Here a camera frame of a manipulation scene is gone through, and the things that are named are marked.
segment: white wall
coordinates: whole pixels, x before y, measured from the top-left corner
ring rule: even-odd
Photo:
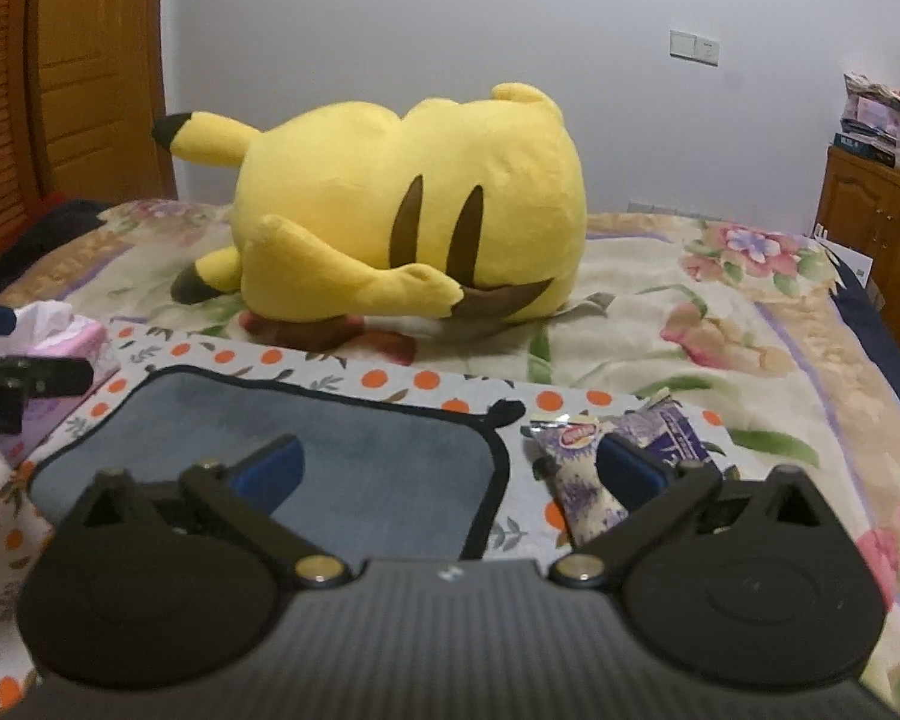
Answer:
[[[806,230],[842,71],[900,85],[900,0],[163,0],[168,110],[267,128],[335,100],[405,111],[501,80],[562,105],[591,210],[630,200]],[[711,68],[669,29],[716,38]],[[178,163],[182,199],[232,170]]]

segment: black ear tip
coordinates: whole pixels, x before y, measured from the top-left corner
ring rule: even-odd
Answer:
[[[173,138],[180,132],[183,125],[189,122],[192,115],[192,113],[172,113],[170,116],[158,119],[154,122],[154,129],[151,129],[151,136],[154,137],[154,141],[160,148],[165,148],[166,151],[169,151]]]
[[[212,300],[222,294],[222,292],[215,290],[200,278],[197,266],[194,263],[189,264],[180,271],[180,274],[170,287],[170,297],[173,298],[174,302],[184,306],[203,303],[204,300]]]

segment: black fabric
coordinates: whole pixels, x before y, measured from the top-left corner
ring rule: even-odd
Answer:
[[[0,256],[0,293],[44,255],[103,225],[97,215],[107,207],[93,200],[68,200],[48,211]]]
[[[837,271],[847,286],[845,289],[838,287],[833,302],[844,322],[859,338],[866,355],[880,368],[900,400],[900,347],[850,267],[841,260]]]

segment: pink tissue package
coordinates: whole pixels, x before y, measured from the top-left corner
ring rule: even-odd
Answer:
[[[89,360],[94,367],[93,386],[82,397],[29,401],[24,409],[21,434],[0,435],[0,452],[12,467],[19,466],[56,426],[120,368],[103,324],[72,314],[68,319],[65,327],[50,332],[32,346],[28,344],[23,352],[14,352],[34,357],[81,357]]]

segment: gray ribbed panel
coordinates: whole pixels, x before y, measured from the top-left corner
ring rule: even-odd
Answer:
[[[242,661],[178,688],[56,678],[5,720],[887,720],[855,685],[751,698],[657,664],[604,597],[533,562],[375,562],[304,594]]]

